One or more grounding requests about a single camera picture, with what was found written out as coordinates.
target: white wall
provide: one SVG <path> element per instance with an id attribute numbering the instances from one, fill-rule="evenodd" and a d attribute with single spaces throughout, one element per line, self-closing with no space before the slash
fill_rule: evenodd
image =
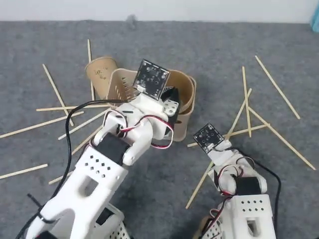
<path id="1" fill-rule="evenodd" d="M 319 0 L 0 0 L 0 20 L 309 22 Z"/>

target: brown paper cup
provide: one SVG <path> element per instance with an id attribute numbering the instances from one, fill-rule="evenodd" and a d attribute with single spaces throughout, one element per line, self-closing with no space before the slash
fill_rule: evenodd
<path id="1" fill-rule="evenodd" d="M 192 77 L 189 78 L 191 79 L 191 82 L 193 84 L 194 94 L 191 101 L 191 105 L 188 107 L 188 109 L 177 116 L 177 121 L 174 125 L 174 141 L 177 142 L 185 139 L 187 132 L 187 124 L 191 113 L 193 113 L 194 111 L 195 106 L 196 81 Z"/>
<path id="2" fill-rule="evenodd" d="M 166 86 L 174 86 L 178 88 L 181 100 L 180 113 L 187 110 L 194 98 L 194 84 L 192 80 L 183 72 L 177 70 L 169 70 L 170 74 Z"/>
<path id="3" fill-rule="evenodd" d="M 94 89 L 101 99 L 105 99 L 111 74 L 117 69 L 115 60 L 112 57 L 100 57 L 93 60 L 85 67 L 85 73 L 91 80 Z"/>

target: red and white wire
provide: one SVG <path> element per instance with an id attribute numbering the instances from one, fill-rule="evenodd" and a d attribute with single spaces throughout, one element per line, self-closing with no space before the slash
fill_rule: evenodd
<path id="1" fill-rule="evenodd" d="M 159 120 L 160 122 L 162 122 L 163 124 L 166 125 L 166 127 L 169 128 L 169 130 L 171 131 L 171 139 L 170 139 L 170 143 L 168 145 L 158 145 L 158 144 L 154 144 L 154 143 L 151 143 L 151 146 L 154 147 L 154 148 L 158 148 L 158 149 L 167 149 L 171 146 L 171 144 L 173 143 L 173 137 L 174 137 L 174 130 L 173 128 L 169 125 L 168 122 L 164 121 L 162 118 L 158 117 L 158 116 L 155 116 L 155 115 L 145 115 L 143 116 L 142 118 L 139 119 L 139 121 L 134 125 L 134 126 L 131 126 L 131 127 L 127 127 L 127 128 L 122 128 L 121 131 L 122 132 L 129 132 L 133 129 L 135 129 L 136 127 L 138 127 L 142 120 L 144 119 L 147 119 L 147 118 L 153 118 L 153 119 L 157 119 Z"/>

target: hole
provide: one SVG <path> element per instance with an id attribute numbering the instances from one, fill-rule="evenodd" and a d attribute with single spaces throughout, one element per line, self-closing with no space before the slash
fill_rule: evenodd
<path id="1" fill-rule="evenodd" d="M 89 179 L 90 181 L 86 185 L 83 185 L 82 193 L 80 192 L 81 195 L 84 195 L 86 197 L 90 196 L 95 188 L 98 186 L 98 183 L 95 180 L 92 180 L 91 178 Z"/>
<path id="2" fill-rule="evenodd" d="M 255 220 L 247 220 L 248 232 L 253 238 L 258 238 L 260 235 L 260 227 Z"/>

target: gray carpet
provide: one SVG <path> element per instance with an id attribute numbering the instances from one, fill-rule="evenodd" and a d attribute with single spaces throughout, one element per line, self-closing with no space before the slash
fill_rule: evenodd
<path id="1" fill-rule="evenodd" d="M 207 122 L 225 133 L 243 101 L 241 66 L 246 66 L 251 106 L 301 154 L 319 168 L 319 35 L 308 25 L 222 24 L 180 22 L 1 22 L 0 133 L 64 116 L 36 112 L 59 102 L 41 66 L 45 63 L 67 105 L 90 100 L 84 74 L 87 38 L 93 58 L 111 55 L 119 66 L 137 69 L 142 58 L 192 75 L 198 83 L 195 111 L 185 141 L 168 150 L 150 149 L 130 169 L 112 199 L 126 216 L 137 239 L 191 238 L 200 219 L 221 197 L 206 180 L 189 210 L 185 205 L 209 164 L 198 148 L 187 148 L 192 135 Z M 258 54 L 301 115 L 296 119 L 254 59 Z M 80 124 L 100 112 L 86 110 L 74 118 Z M 101 121 L 72 135 L 78 145 Z M 252 125 L 260 122 L 252 117 Z M 247 127 L 245 115 L 237 129 Z M 63 122 L 0 139 L 0 174 L 42 163 L 50 166 L 0 180 L 0 238 L 11 239 L 36 211 L 26 197 L 44 203 L 66 166 Z M 277 172 L 283 182 L 279 208 L 279 239 L 319 236 L 319 177 L 266 128 L 253 137 L 238 135 L 233 144 Z M 272 206 L 276 181 L 268 180 Z"/>

